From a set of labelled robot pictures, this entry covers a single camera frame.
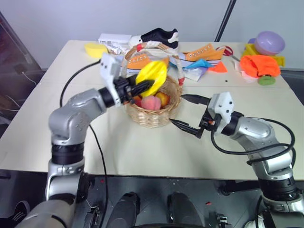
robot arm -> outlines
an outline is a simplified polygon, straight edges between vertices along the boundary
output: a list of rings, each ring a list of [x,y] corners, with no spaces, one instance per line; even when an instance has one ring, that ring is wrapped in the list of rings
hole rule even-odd
[[[72,226],[75,205],[86,199],[89,188],[83,151],[90,123],[107,108],[132,102],[132,97],[148,90],[154,83],[145,80],[136,85],[136,75],[119,77],[120,65],[114,57],[104,54],[100,72],[107,86],[77,94],[51,114],[52,158],[48,163],[47,201],[37,205],[18,228]]]
[[[247,152],[260,149],[248,154],[248,157],[253,161],[252,168],[258,177],[265,205],[272,211],[299,212],[304,215],[304,199],[295,186],[290,154],[284,153],[265,161],[255,161],[285,150],[286,144],[283,143],[282,146],[271,148],[279,142],[268,121],[244,117],[241,113],[233,112],[233,100],[229,92],[215,94],[211,99],[198,95],[182,95],[182,97],[196,104],[207,105],[207,109],[199,129],[190,127],[182,121],[171,120],[174,125],[198,138],[201,138],[204,129],[211,131],[213,144],[215,144],[213,135],[221,133],[236,140]]]

basket handle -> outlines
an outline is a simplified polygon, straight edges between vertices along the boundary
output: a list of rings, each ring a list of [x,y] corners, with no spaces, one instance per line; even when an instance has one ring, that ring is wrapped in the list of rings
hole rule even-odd
[[[179,86],[182,87],[182,85],[184,84],[184,81],[185,81],[185,75],[182,70],[182,64],[181,64],[178,53],[174,49],[172,49],[172,48],[168,47],[167,45],[164,45],[163,43],[158,42],[158,41],[144,42],[144,43],[138,44],[138,45],[134,46],[133,48],[131,48],[131,50],[123,58],[122,76],[123,77],[127,76],[128,62],[136,54],[136,52],[139,52],[142,49],[149,49],[149,48],[158,48],[158,49],[164,51],[165,53],[167,53],[169,56],[172,56],[174,58],[174,60],[176,62],[177,70],[178,70]]]

black sneaker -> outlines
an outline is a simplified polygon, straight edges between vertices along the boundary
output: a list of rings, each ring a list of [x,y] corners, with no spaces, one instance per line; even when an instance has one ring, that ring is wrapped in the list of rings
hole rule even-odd
[[[29,203],[27,201],[20,201],[16,207],[14,214],[10,216],[10,219],[13,221],[15,226],[19,224],[29,213]]]
[[[179,46],[179,32],[177,29],[172,31],[165,31],[162,28],[156,28],[141,36],[133,36],[129,41],[129,46],[132,48],[137,44],[148,42],[148,41],[159,41],[170,48],[177,50]]]

orange paper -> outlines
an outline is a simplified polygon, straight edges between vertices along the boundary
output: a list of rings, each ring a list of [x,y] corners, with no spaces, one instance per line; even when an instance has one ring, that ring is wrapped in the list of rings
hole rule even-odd
[[[216,66],[210,67],[208,70],[217,72],[217,73],[227,73],[228,72],[226,69],[226,66],[224,65],[224,63],[222,61],[220,61],[219,64],[217,64]]]

blue cloth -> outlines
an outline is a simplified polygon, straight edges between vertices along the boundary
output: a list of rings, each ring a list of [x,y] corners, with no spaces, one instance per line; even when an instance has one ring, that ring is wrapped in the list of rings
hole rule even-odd
[[[169,62],[169,66],[177,68],[177,66],[174,63],[172,63],[172,62]]]
[[[186,66],[185,68],[191,69],[191,68],[199,68],[199,67],[209,68],[209,67],[213,67],[213,65],[201,58],[198,61],[195,61],[194,63],[190,64],[189,66]]]

